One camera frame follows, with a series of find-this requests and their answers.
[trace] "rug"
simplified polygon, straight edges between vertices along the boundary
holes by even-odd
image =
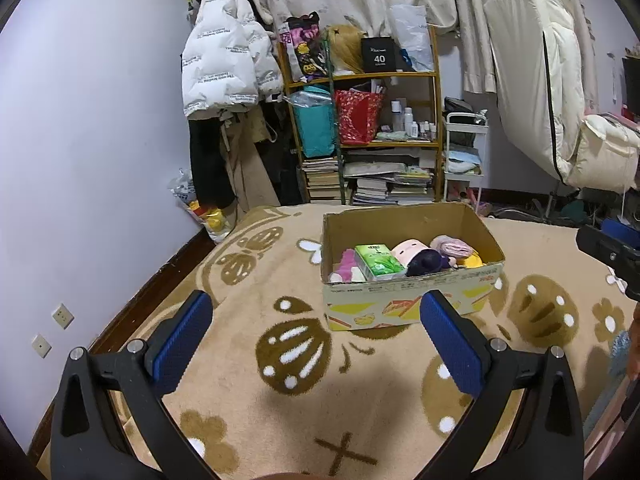
[[[252,210],[136,333],[148,337],[194,288],[217,302],[212,326],[164,403],[222,478],[305,472],[411,479],[471,401],[420,324],[328,330],[322,216],[343,209]],[[578,251],[575,230],[484,221],[506,264],[470,319],[514,349],[564,348],[585,417],[606,384],[610,344],[630,324],[634,302],[607,283],[604,264]],[[294,357],[281,359],[285,354]],[[122,397],[115,399],[137,455],[154,466]],[[496,457],[519,399],[512,395],[479,466]]]

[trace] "metal screw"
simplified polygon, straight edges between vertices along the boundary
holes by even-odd
[[[127,351],[132,354],[137,354],[145,347],[145,342],[142,339],[134,339],[127,343]]]
[[[504,352],[507,349],[507,343],[504,342],[503,339],[499,337],[494,337],[491,339],[491,348],[493,348],[496,352]]]
[[[551,355],[556,359],[562,359],[564,357],[564,350],[562,350],[559,346],[552,346]]]
[[[70,353],[69,357],[71,357],[74,361],[78,361],[84,355],[84,348],[76,347]]]

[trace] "wall socket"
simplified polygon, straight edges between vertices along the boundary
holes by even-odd
[[[51,317],[56,320],[56,323],[58,323],[63,330],[74,320],[74,315],[69,312],[69,309],[64,303],[60,303],[54,313],[51,314]]]
[[[36,351],[36,354],[43,359],[47,356],[49,350],[51,350],[51,345],[40,334],[33,339],[31,346]]]

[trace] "blue gripper pad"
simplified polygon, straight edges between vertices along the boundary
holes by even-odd
[[[427,292],[422,297],[420,322],[458,389],[477,399],[484,387],[484,376],[490,364],[489,353],[484,347],[486,339],[482,333],[471,320],[460,317],[438,290]]]
[[[194,290],[171,319],[158,325],[145,355],[145,368],[156,395],[176,390],[212,320],[211,298],[206,292]]]

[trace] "plastic bag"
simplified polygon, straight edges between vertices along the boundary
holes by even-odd
[[[301,108],[313,108],[314,106],[331,106],[331,96],[317,92],[301,90],[283,98],[287,103]]]
[[[290,95],[305,156],[327,156],[335,149],[334,104],[324,89],[305,86]]]
[[[180,205],[186,210],[196,222],[203,225],[207,230],[209,238],[219,244],[231,232],[229,225],[222,211],[217,207],[206,208],[201,207],[196,199],[196,190],[193,186],[191,175],[186,175],[180,170],[180,177],[174,178],[169,183],[169,189],[180,202]]]
[[[359,92],[353,89],[336,91],[340,142],[369,144],[375,139],[384,98],[384,94]]]
[[[317,12],[299,18],[287,18],[293,50],[302,70],[301,80],[305,82],[327,76],[319,23]]]
[[[394,5],[391,7],[396,38],[411,59],[416,72],[433,71],[433,53],[424,6]]]
[[[284,22],[278,27],[278,35],[280,42],[283,44],[287,53],[287,59],[289,59],[289,67],[291,68],[291,79],[293,81],[302,81],[302,70],[298,64],[298,58],[296,57],[296,51],[293,47],[293,39],[291,37],[291,30],[289,29],[289,23]]]

